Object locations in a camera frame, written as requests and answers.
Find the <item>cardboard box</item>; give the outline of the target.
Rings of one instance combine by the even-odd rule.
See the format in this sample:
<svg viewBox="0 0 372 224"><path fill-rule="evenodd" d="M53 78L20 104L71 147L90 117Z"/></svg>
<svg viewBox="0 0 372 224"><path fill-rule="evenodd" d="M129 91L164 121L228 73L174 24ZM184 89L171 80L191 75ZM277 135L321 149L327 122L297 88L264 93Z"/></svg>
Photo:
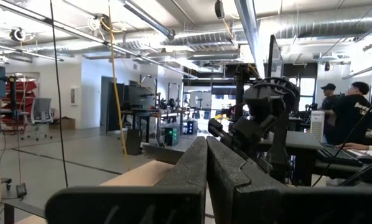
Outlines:
<svg viewBox="0 0 372 224"><path fill-rule="evenodd" d="M76 128L76 120L73 118L62 117L53 120L53 123L49 124L50 129L72 130Z"/></svg>

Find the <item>black monitor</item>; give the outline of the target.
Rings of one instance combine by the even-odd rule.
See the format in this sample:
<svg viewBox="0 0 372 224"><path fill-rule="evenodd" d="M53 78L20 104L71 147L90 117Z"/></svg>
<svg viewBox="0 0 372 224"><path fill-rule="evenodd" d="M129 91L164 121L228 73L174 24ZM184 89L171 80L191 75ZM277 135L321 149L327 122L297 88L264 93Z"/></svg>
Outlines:
<svg viewBox="0 0 372 224"><path fill-rule="evenodd" d="M270 36L269 56L267 59L266 78L283 76L284 62L281 55L281 48L274 35Z"/></svg>

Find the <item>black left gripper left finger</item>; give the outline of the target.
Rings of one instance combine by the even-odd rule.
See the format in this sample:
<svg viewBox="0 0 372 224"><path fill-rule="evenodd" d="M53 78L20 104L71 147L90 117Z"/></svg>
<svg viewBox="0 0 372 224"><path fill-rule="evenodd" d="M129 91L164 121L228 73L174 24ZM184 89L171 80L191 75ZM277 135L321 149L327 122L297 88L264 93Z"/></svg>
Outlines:
<svg viewBox="0 0 372 224"><path fill-rule="evenodd" d="M202 224L207 140L198 137L153 186L71 187L45 206L48 224Z"/></svg>

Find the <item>person in black printed shirt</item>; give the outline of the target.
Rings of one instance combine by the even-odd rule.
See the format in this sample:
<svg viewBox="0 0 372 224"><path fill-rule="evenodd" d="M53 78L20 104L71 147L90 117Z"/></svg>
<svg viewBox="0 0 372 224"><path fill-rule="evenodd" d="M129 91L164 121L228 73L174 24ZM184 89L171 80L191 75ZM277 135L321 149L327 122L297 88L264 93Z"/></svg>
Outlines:
<svg viewBox="0 0 372 224"><path fill-rule="evenodd" d="M353 82L346 96L333 107L335 129L330 144L362 143L371 118L371 104L366 99L370 87L365 82Z"/></svg>

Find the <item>person with black cap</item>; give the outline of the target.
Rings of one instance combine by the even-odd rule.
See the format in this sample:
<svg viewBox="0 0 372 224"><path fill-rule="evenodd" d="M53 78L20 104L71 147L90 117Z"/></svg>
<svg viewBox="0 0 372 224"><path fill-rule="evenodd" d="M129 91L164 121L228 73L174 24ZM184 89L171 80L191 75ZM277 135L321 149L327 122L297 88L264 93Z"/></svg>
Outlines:
<svg viewBox="0 0 372 224"><path fill-rule="evenodd" d="M321 89L323 90L325 96L320 108L325 112L323 135L326 142L330 143L336 122L336 116L334 114L330 114L330 111L339 102L340 96L335 94L336 86L333 83L328 83L325 86L322 86Z"/></svg>

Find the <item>black keyboard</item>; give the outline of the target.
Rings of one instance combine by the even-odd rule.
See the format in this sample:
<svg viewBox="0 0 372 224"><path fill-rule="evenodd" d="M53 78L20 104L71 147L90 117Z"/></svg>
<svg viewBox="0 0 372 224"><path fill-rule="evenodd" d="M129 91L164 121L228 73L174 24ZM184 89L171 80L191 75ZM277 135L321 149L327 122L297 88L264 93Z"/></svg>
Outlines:
<svg viewBox="0 0 372 224"><path fill-rule="evenodd" d="M363 163L357 159L357 155L343 149L339 150L339 148L331 144L321 143L321 145L322 148L317 150L317 156L319 160L346 166L363 166Z"/></svg>

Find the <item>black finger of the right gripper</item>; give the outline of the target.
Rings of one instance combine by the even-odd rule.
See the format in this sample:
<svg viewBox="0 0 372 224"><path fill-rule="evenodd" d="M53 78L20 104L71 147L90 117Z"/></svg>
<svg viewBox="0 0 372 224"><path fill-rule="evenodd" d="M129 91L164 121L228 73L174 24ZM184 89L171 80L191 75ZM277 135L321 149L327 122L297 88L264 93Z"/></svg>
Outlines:
<svg viewBox="0 0 372 224"><path fill-rule="evenodd" d="M232 135L226 133L223 130L223 125L218 122L215 118L212 118L208 122L208 132L216 138L231 139Z"/></svg>
<svg viewBox="0 0 372 224"><path fill-rule="evenodd" d="M238 142L233 137L225 134L220 137L220 141L243 159L249 159L249 156L239 148Z"/></svg>

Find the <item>white tower appliance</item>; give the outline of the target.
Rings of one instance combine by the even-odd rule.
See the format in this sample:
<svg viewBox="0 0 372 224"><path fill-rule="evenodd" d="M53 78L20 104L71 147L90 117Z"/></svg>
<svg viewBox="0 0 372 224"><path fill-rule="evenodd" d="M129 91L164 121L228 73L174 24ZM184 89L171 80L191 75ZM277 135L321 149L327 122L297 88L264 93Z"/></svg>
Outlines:
<svg viewBox="0 0 372 224"><path fill-rule="evenodd" d="M324 121L325 121L325 113L323 111L311 112L310 133L319 142L323 141Z"/></svg>

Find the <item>black ceiling-hung device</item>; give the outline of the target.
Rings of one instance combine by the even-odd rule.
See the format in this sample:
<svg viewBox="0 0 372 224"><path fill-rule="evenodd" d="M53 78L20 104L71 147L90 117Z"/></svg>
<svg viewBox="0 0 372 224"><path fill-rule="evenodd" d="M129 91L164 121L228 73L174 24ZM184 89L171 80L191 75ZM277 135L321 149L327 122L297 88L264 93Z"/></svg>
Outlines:
<svg viewBox="0 0 372 224"><path fill-rule="evenodd" d="M215 15L218 19L223 19L225 17L222 0L216 0L215 2Z"/></svg>

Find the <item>grey office chair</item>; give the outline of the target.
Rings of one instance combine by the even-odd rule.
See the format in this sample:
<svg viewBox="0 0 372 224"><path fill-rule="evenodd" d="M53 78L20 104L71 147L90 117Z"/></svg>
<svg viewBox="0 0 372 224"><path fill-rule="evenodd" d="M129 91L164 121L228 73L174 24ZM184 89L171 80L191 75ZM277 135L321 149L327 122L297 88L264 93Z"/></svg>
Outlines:
<svg viewBox="0 0 372 224"><path fill-rule="evenodd" d="M31 134L35 134L36 141L39 141L41 135L43 135L43 137L46 139L53 138L52 135L49 135L46 131L41 130L41 128L44 126L48 126L49 124L53 123L51 101L51 98L33 99L30 112L23 113L24 124L26 127L30 126L32 128L32 132L27 134L25 129L20 137L20 140L30 138Z"/></svg>

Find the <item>dark grey plate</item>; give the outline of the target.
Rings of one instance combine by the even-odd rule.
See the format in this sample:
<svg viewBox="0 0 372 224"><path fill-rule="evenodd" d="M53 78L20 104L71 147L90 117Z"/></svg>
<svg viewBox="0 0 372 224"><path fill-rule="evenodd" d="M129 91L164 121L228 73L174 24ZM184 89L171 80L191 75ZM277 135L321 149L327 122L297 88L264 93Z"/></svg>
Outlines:
<svg viewBox="0 0 372 224"><path fill-rule="evenodd" d="M142 150L151 159L155 159L157 161L172 165L175 165L185 153L184 151L178 151L175 149L169 149L166 147L159 147L150 144L143 145Z"/></svg>

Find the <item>black frame post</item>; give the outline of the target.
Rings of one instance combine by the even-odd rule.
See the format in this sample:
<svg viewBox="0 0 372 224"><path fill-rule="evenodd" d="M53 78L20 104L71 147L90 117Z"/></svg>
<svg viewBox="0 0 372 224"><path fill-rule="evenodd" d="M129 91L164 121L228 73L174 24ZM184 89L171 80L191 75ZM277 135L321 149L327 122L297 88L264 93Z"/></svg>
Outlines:
<svg viewBox="0 0 372 224"><path fill-rule="evenodd" d="M236 85L235 120L239 120L243 116L244 86L250 79L249 71L245 65L239 64L236 67L234 79Z"/></svg>

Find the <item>black slanted strut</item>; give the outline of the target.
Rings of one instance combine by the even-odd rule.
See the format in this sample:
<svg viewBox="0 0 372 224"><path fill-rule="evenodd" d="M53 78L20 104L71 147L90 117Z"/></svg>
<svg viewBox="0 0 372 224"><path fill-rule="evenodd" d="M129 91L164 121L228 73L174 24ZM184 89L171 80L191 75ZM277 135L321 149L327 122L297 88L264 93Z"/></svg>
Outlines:
<svg viewBox="0 0 372 224"><path fill-rule="evenodd" d="M357 172L350 178L346 179L342 183L339 184L339 186L353 186L356 185L357 182L364 181L367 177L372 176L372 164L368 167L364 168L363 170Z"/></svg>

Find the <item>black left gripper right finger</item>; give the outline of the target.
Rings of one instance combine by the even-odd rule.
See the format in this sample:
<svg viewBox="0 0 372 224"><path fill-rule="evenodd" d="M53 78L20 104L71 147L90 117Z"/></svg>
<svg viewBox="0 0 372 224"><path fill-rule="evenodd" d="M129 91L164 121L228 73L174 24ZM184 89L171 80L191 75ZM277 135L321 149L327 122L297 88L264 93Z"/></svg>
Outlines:
<svg viewBox="0 0 372 224"><path fill-rule="evenodd" d="M372 224L372 187L289 187L207 137L216 224Z"/></svg>

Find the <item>grey desk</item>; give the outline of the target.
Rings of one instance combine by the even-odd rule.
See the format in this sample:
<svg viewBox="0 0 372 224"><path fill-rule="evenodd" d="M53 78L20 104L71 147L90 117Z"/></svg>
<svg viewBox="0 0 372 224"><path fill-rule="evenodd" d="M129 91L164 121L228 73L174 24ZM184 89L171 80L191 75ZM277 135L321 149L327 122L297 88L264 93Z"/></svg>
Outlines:
<svg viewBox="0 0 372 224"><path fill-rule="evenodd" d="M265 152L262 164L269 169L269 175L280 182L290 179L297 186L311 186L317 150L320 143L310 134L297 131L269 133L258 144L258 150Z"/></svg>

